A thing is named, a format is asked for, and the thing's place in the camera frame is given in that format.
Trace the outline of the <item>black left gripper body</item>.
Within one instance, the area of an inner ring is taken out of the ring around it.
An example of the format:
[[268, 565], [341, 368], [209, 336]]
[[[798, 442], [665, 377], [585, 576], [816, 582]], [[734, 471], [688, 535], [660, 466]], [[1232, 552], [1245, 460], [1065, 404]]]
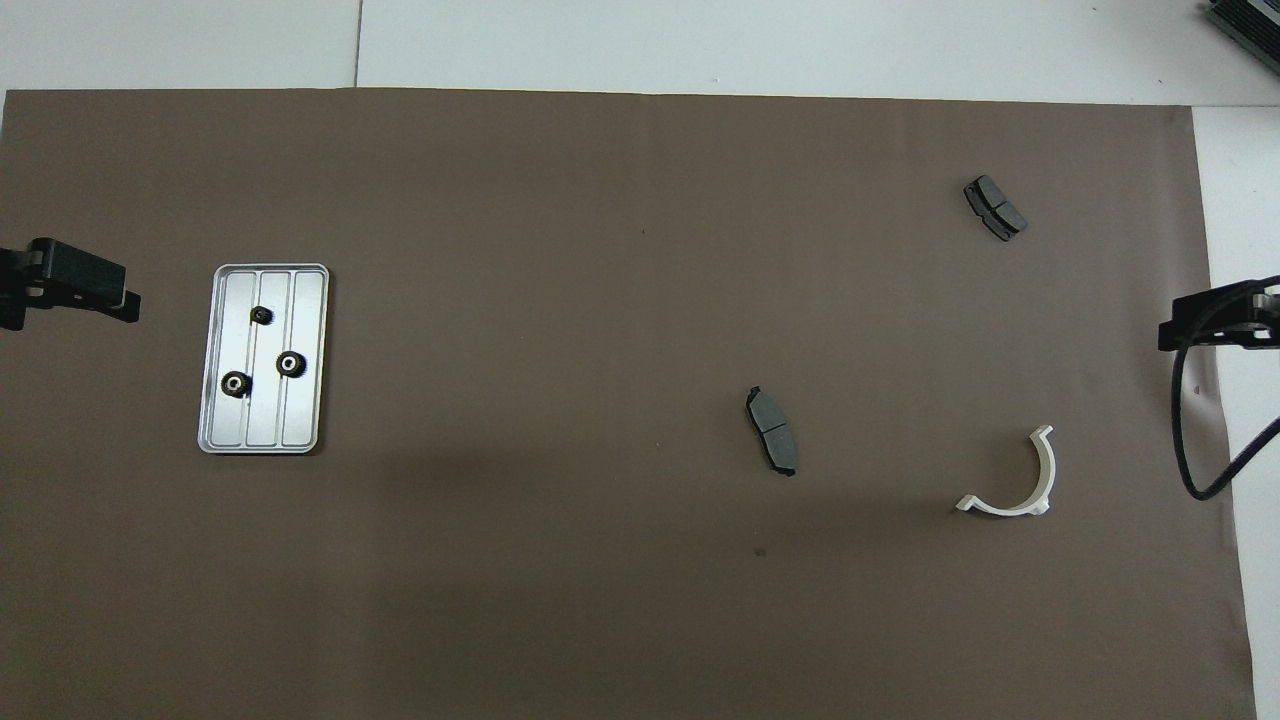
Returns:
[[28, 304], [44, 296], [44, 252], [1, 249], [1, 302]]

